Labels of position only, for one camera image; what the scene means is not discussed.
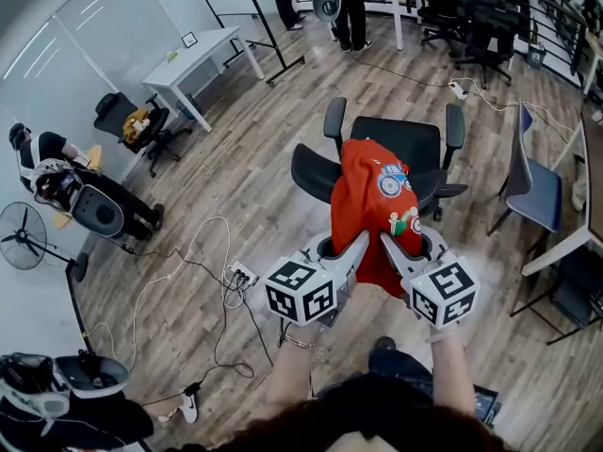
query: electric fan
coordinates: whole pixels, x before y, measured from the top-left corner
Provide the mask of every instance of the electric fan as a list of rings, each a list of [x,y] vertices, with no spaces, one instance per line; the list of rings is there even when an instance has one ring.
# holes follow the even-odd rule
[[[48,250],[46,227],[40,213],[26,202],[13,202],[0,214],[0,252],[11,266],[33,269],[45,253],[71,264],[71,273],[81,282],[88,268],[88,255],[80,253],[76,260],[63,258]]]

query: yellow cloth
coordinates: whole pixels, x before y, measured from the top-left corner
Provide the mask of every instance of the yellow cloth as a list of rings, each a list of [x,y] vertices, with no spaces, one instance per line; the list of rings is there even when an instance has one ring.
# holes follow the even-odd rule
[[[141,131],[134,127],[134,122],[144,121],[149,116],[149,111],[143,107],[138,108],[130,114],[123,124],[123,137],[128,144],[133,144],[139,138]]]

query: yellow object on table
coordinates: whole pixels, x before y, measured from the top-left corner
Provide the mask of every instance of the yellow object on table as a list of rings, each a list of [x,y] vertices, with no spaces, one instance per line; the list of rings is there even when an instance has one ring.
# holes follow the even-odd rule
[[[103,147],[100,144],[92,146],[87,150],[86,157],[88,158],[88,169],[99,170],[101,168],[101,163],[103,162]],[[56,230],[67,228],[70,222],[72,222],[72,217],[67,213],[55,213],[53,226]]]

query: wooden floor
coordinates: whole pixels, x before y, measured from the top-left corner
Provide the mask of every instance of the wooden floor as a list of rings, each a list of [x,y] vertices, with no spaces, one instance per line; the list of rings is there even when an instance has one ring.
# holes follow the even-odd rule
[[[240,59],[200,96],[214,131],[197,129],[186,137],[180,144],[182,161],[165,163],[156,179],[148,176],[147,162],[136,168],[127,185],[147,202],[164,202],[167,208],[163,231],[143,248],[138,245],[139,252],[168,253],[178,248],[186,253],[200,224],[220,215],[230,224],[229,263],[238,259],[262,274],[279,256],[289,255],[314,234],[329,229],[329,206],[298,189],[289,166],[299,142],[335,158],[333,143],[322,135],[324,112],[333,97],[349,99],[345,136],[359,115],[422,121],[444,129],[445,106],[455,101],[448,89],[418,85],[359,63],[341,53],[323,24],[313,17],[307,22],[303,31],[278,35],[285,58],[305,54],[304,66],[286,73],[272,89],[257,81],[245,59]],[[280,23],[273,27],[282,28]],[[438,84],[451,77],[480,76],[471,67],[455,71],[441,43],[422,49],[420,28],[414,23],[403,23],[401,52],[395,48],[391,18],[370,16],[367,27],[374,46],[358,57],[366,62]],[[264,48],[255,52],[267,74],[278,70],[272,52]],[[493,77],[489,98],[545,105],[558,121],[574,128],[581,106],[577,89],[551,73],[527,67],[519,56],[512,74],[510,88]],[[468,82],[463,86],[475,90]],[[580,451],[603,422],[603,335],[594,327],[547,347],[545,341],[554,332],[534,314],[509,318],[517,297],[525,300],[530,290],[519,270],[525,250],[539,233],[536,226],[512,217],[501,232],[486,238],[499,212],[495,195],[509,166],[516,110],[495,112],[475,95],[462,106],[466,142],[455,156],[450,181],[468,184],[469,191],[447,202],[444,222],[433,226],[467,256],[481,279],[479,310],[463,330],[472,378],[500,392],[503,408],[496,431],[509,444],[525,451]],[[545,117],[544,111],[538,113]],[[537,118],[530,136],[531,155],[552,164],[568,135],[569,131]],[[565,167],[567,179],[573,179],[573,164]],[[571,210],[568,192],[565,198],[564,223],[571,228],[578,217]],[[226,245],[223,222],[211,221],[196,239],[190,258],[219,274]],[[117,356],[129,363],[136,298],[145,283],[172,272],[179,260],[132,257],[96,239],[89,247],[90,271],[76,290],[85,323],[91,330],[97,322],[107,322]],[[546,275],[537,289],[546,285]],[[265,312],[259,289],[250,292],[250,304],[274,356],[278,318]],[[541,308],[555,323],[571,329],[548,303]],[[201,268],[183,266],[169,281],[147,289],[136,324],[138,358],[128,395],[144,403],[177,393],[213,364],[212,351],[221,329],[220,286]],[[400,301],[381,289],[360,285],[335,327],[320,339],[313,361],[315,388],[365,369],[367,352],[383,334],[431,366],[430,349],[424,344],[425,322],[417,322]],[[104,329],[94,334],[92,342],[110,354]],[[228,370],[212,372],[201,390],[199,422],[188,425],[178,418],[165,427],[157,425],[149,441],[156,450],[190,442],[210,446],[245,426],[262,395],[269,363],[244,308],[229,313],[219,356],[225,363],[248,362],[255,377],[244,379]]]

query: red garment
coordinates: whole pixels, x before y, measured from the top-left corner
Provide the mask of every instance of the red garment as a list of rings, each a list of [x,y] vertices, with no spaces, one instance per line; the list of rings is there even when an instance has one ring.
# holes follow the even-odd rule
[[[410,187],[404,166],[396,156],[374,140],[344,142],[341,151],[343,176],[331,196],[331,226],[335,254],[363,230],[370,241],[356,277],[359,283],[378,284],[401,298],[400,277],[391,267],[379,233],[394,236],[412,256],[421,253],[418,201]]]

